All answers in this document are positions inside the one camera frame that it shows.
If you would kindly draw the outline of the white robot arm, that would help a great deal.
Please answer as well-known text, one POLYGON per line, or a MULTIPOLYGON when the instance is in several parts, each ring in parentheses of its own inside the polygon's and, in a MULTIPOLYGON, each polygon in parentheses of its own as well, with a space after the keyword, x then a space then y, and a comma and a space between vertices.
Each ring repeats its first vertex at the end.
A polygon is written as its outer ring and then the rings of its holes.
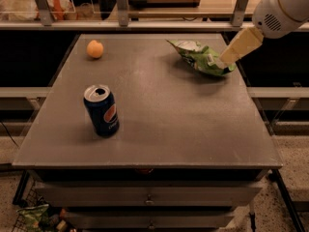
POLYGON ((221 53, 225 65, 259 48, 264 39, 279 39, 309 19, 309 0, 261 0, 252 15, 253 26, 241 29, 221 53))

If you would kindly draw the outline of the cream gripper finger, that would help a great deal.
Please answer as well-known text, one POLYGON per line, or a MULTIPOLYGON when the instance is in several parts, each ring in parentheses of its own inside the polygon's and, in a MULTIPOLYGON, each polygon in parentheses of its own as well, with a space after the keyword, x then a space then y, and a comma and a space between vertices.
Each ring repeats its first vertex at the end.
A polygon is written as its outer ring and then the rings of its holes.
POLYGON ((220 60, 226 66, 235 63, 241 57, 241 48, 228 45, 220 54, 220 60))

